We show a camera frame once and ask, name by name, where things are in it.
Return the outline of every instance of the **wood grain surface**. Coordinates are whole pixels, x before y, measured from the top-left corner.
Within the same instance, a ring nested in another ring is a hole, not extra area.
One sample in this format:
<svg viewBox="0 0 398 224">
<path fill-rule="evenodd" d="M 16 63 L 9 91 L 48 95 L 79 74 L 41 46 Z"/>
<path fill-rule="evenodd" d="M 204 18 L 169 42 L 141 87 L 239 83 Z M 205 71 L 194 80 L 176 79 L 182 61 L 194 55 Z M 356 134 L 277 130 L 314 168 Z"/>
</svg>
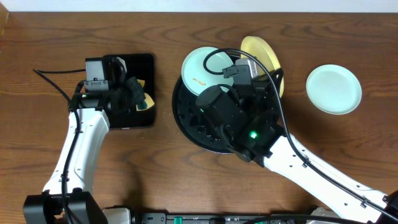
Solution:
<svg viewBox="0 0 398 224">
<path fill-rule="evenodd" d="M 239 48 L 265 39 L 285 71 L 290 131 L 315 154 L 387 194 L 398 189 L 397 14 L 12 13 L 0 46 L 0 220 L 24 223 L 58 161 L 67 103 L 32 72 L 85 67 L 106 54 L 155 54 L 157 119 L 105 137 L 95 174 L 101 207 L 139 211 L 304 212 L 320 204 L 290 180 L 235 155 L 206 152 L 180 132 L 172 91 L 184 58 L 202 46 Z M 335 116 L 309 101 L 308 74 L 323 64 L 351 70 L 361 104 Z M 69 95 L 84 73 L 49 75 Z"/>
</svg>

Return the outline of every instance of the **green led light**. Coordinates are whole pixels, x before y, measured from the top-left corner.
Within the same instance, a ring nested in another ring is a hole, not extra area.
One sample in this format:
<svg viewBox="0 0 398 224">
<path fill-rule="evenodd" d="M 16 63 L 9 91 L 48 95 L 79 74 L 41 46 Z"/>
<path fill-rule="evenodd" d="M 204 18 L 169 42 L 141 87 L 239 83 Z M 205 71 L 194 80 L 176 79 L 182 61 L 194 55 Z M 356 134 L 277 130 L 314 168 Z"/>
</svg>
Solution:
<svg viewBox="0 0 398 224">
<path fill-rule="evenodd" d="M 182 224 L 182 217 L 174 217 L 174 224 Z"/>
<path fill-rule="evenodd" d="M 257 137 L 257 132 L 251 131 L 251 132 L 250 132 L 250 137 L 253 138 L 253 139 L 255 139 L 255 138 Z"/>
</svg>

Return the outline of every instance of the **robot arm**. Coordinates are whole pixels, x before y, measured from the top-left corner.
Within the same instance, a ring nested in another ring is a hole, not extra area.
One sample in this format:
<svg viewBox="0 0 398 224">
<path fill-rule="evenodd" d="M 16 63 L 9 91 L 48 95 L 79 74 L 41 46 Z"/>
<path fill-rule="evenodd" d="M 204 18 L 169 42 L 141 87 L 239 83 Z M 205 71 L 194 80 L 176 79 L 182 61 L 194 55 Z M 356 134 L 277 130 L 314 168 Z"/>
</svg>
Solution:
<svg viewBox="0 0 398 224">
<path fill-rule="evenodd" d="M 324 172 L 326 175 L 332 177 L 335 181 L 365 197 L 366 199 L 376 203 L 382 208 L 386 207 L 386 202 L 383 201 L 384 193 L 373 190 L 353 179 L 344 175 L 342 172 L 332 167 L 302 144 L 300 144 L 294 136 L 292 140 L 296 148 L 308 157 L 312 164 Z M 272 155 L 270 158 L 264 157 L 264 165 L 280 175 L 295 182 L 307 192 L 311 193 L 317 199 L 329 206 L 341 218 L 355 220 L 359 222 L 368 222 L 369 220 L 376 223 L 381 216 L 381 213 L 370 206 L 366 206 L 362 201 L 354 198 L 345 191 L 339 189 L 314 170 L 307 166 L 303 166 L 302 160 L 294 153 L 287 138 L 281 136 L 275 144 L 271 147 Z"/>
<path fill-rule="evenodd" d="M 93 194 L 95 168 L 102 142 L 109 131 L 109 121 L 104 110 L 78 109 L 78 114 L 81 121 L 81 131 L 69 165 L 67 193 L 72 193 L 73 189 L 81 189 Z M 61 193 L 62 170 L 72 139 L 75 136 L 75 129 L 76 118 L 73 113 L 70 113 L 68 134 L 61 156 L 50 180 L 44 186 L 43 192 L 48 192 L 50 195 Z"/>
</svg>

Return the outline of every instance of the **black plate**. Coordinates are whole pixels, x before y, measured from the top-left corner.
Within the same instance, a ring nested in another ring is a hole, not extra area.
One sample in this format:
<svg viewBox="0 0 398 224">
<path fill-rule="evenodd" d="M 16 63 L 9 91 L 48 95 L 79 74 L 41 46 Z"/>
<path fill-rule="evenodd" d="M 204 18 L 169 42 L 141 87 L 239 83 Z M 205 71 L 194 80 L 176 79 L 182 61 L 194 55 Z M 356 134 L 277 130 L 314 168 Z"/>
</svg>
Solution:
<svg viewBox="0 0 398 224">
<path fill-rule="evenodd" d="M 180 77 L 175 84 L 172 108 L 175 122 L 181 132 L 197 146 L 217 153 L 229 154 L 224 142 L 214 132 L 211 124 L 196 107 L 197 96 L 191 93 Z"/>
</svg>

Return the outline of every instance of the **small white dish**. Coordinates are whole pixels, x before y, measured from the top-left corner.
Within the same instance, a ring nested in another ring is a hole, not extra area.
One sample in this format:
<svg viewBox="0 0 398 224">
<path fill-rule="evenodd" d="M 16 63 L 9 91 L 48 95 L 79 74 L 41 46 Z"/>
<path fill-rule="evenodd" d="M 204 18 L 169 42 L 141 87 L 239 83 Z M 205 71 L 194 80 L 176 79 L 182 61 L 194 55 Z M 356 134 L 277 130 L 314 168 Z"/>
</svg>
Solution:
<svg viewBox="0 0 398 224">
<path fill-rule="evenodd" d="M 339 65 L 322 65 L 307 78 L 311 102 L 324 112 L 346 114 L 361 102 L 361 84 L 355 75 Z"/>
<path fill-rule="evenodd" d="M 215 47 L 198 48 L 189 53 L 182 63 L 181 74 L 184 85 L 196 96 L 210 86 L 217 84 L 227 84 L 232 86 L 234 83 L 233 78 L 224 78 L 223 75 L 213 75 L 203 68 L 205 57 L 215 50 L 217 50 Z M 232 64 L 232 60 L 224 52 L 211 56 L 207 61 L 207 67 L 214 72 L 222 72 L 224 68 L 227 68 Z M 225 92 L 228 91 L 225 87 L 221 88 Z"/>
</svg>

